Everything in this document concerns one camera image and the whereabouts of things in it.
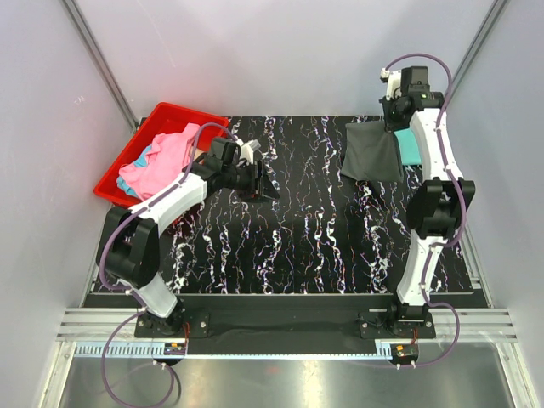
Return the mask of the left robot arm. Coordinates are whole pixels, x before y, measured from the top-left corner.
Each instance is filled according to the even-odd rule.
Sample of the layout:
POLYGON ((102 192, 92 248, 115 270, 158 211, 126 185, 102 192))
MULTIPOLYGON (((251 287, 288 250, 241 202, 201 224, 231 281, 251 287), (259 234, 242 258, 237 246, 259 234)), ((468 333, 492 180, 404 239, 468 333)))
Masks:
POLYGON ((105 217, 96 264, 100 279, 111 276, 143 305, 153 329, 167 337, 184 326, 184 304, 160 272, 160 238, 177 218, 223 189, 244 202, 277 201, 279 192, 264 162, 260 143, 215 138, 208 152, 186 166, 167 187, 130 208, 113 207, 105 217))

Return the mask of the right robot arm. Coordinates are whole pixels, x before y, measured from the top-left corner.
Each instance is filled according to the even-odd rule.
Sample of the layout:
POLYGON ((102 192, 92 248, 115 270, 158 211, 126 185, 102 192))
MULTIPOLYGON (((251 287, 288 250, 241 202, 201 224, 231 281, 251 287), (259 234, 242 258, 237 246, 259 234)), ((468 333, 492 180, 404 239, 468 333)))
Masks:
POLYGON ((386 93, 380 102, 386 128, 408 129, 416 138, 423 181, 406 210, 411 244, 405 271, 395 290, 394 302, 384 319, 396 337, 432 325, 429 317, 430 286, 439 256, 461 238, 475 184, 464 178, 447 132, 448 99, 434 92, 428 68, 411 66, 382 69, 386 93))

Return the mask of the dark grey t-shirt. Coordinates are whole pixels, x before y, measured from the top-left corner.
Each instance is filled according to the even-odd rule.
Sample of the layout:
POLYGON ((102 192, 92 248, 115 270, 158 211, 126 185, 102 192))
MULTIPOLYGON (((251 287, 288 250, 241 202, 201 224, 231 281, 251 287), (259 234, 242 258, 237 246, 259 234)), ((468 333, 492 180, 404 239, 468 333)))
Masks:
POLYGON ((347 148, 341 174, 355 181, 402 182, 404 170, 396 136, 384 122, 352 122, 346 126, 347 148))

